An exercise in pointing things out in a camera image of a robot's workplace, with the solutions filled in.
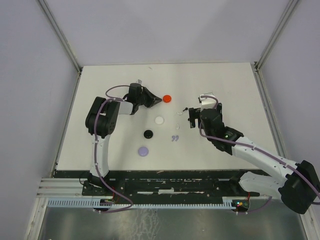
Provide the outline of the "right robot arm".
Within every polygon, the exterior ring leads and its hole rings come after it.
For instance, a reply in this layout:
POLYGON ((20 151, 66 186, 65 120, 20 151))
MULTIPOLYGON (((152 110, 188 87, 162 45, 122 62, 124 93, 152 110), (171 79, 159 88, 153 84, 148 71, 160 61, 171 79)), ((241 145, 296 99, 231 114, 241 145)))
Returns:
POLYGON ((216 149, 245 160, 267 174, 264 176, 251 171, 240 172, 229 183, 231 193, 240 196, 244 192, 255 192, 279 198, 286 207, 301 215, 310 206, 317 205, 320 180, 310 162, 303 160, 298 163, 273 154, 254 144, 242 132, 226 126, 220 103, 206 108, 189 108, 188 114, 190 127, 198 127, 200 135, 216 149))

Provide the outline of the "white earbud charging case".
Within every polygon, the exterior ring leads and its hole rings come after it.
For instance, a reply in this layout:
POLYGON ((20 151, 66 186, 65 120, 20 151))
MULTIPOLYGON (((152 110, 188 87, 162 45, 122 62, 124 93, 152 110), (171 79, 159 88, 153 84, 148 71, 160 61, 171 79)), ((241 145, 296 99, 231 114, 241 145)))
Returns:
POLYGON ((165 120, 162 116, 157 116, 155 119, 154 119, 154 122, 157 124, 157 125, 162 125, 165 120))

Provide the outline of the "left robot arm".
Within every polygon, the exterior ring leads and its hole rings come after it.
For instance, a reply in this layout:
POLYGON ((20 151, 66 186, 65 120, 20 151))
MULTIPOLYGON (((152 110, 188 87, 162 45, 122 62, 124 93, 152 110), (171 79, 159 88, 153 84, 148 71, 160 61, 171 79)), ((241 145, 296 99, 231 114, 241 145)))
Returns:
POLYGON ((85 127, 92 136, 92 162, 90 174, 98 179, 93 189, 99 195, 106 195, 111 183, 104 179, 110 171, 108 151, 111 134, 116 128, 119 115, 134 115, 140 106, 151 108, 163 100, 151 93, 140 83, 128 85, 124 97, 114 97, 105 93, 106 98, 97 96, 85 119, 85 127))

